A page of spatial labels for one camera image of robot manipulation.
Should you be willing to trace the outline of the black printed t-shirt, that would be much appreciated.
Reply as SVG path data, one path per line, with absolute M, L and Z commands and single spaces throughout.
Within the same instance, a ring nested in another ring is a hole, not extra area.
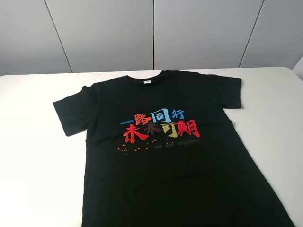
M 82 226 L 293 226 L 225 113 L 240 78 L 122 76 L 53 105 L 67 136 L 87 133 Z

